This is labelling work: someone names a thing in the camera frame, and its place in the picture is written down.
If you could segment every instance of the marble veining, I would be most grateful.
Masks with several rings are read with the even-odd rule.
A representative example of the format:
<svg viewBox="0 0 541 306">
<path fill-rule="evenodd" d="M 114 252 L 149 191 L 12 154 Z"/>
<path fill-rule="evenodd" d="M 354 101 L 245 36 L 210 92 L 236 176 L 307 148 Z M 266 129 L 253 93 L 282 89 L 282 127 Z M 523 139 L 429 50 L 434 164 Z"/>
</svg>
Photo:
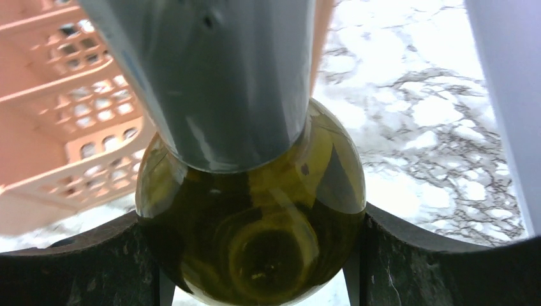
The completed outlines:
<svg viewBox="0 0 541 306">
<path fill-rule="evenodd" d="M 526 237 L 461 0 L 337 0 L 315 98 L 356 143 L 372 204 L 476 244 Z M 0 251 L 46 247 L 133 205 L 0 237 Z M 174 305 L 202 304 L 177 290 Z M 343 274 L 299 305 L 349 305 Z"/>
</svg>

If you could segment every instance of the olive oil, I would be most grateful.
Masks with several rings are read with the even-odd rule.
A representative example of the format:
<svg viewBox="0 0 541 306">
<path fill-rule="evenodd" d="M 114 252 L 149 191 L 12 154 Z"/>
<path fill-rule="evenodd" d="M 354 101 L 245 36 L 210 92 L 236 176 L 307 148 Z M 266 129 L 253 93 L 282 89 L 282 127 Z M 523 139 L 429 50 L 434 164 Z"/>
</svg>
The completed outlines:
<svg viewBox="0 0 541 306">
<path fill-rule="evenodd" d="M 310 101 L 293 147 L 253 170 L 178 161 L 156 136 L 137 213 L 165 273 L 209 305 L 289 305 L 340 271 L 364 219 L 362 166 L 344 128 Z"/>
</svg>

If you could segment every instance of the green glass bottle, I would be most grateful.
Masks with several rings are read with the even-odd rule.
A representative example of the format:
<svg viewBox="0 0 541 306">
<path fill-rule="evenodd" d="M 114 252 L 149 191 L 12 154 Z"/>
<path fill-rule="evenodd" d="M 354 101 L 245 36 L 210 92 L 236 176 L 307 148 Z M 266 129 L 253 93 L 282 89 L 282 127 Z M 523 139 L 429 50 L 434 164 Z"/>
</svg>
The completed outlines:
<svg viewBox="0 0 541 306">
<path fill-rule="evenodd" d="M 158 129 L 136 201 L 164 272 L 212 306 L 331 280 L 366 195 L 355 145 L 309 98 L 314 1 L 79 2 Z"/>
<path fill-rule="evenodd" d="M 364 219 L 364 177 L 336 118 L 313 100 L 308 109 L 289 151 L 240 173 L 193 169 L 154 138 L 137 212 L 181 289 L 209 305 L 286 305 L 340 271 Z"/>
</svg>

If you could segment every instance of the black holder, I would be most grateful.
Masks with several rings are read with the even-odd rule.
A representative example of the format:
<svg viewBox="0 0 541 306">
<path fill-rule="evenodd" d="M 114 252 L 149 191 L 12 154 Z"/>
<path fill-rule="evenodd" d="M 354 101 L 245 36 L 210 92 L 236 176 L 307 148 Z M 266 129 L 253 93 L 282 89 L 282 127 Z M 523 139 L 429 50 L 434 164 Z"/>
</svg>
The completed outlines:
<svg viewBox="0 0 541 306">
<path fill-rule="evenodd" d="M 352 306 L 541 305 L 541 237 L 489 248 L 368 205 L 344 266 Z M 171 306 L 135 212 L 47 249 L 0 253 L 2 306 Z"/>
</svg>

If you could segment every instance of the crate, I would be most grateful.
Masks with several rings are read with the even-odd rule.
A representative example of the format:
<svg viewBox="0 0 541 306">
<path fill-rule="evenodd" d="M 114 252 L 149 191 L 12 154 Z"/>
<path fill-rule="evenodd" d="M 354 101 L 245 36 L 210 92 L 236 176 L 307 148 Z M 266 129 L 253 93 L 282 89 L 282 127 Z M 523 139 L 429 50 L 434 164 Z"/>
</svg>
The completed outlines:
<svg viewBox="0 0 541 306">
<path fill-rule="evenodd" d="M 132 193 L 154 134 L 78 6 L 0 25 L 0 235 Z"/>
<path fill-rule="evenodd" d="M 0 11 L 0 25 L 76 5 L 75 0 L 5 0 Z"/>
<path fill-rule="evenodd" d="M 0 96 L 78 75 L 110 59 L 79 6 L 0 25 Z"/>
</svg>

